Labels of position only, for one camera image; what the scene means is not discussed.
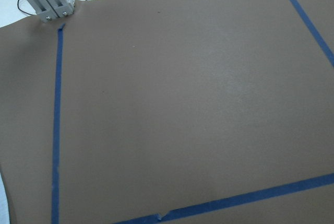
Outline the light blue button shirt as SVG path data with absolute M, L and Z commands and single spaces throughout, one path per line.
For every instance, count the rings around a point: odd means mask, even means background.
M 0 178 L 0 224 L 10 224 L 8 201 L 2 177 Z

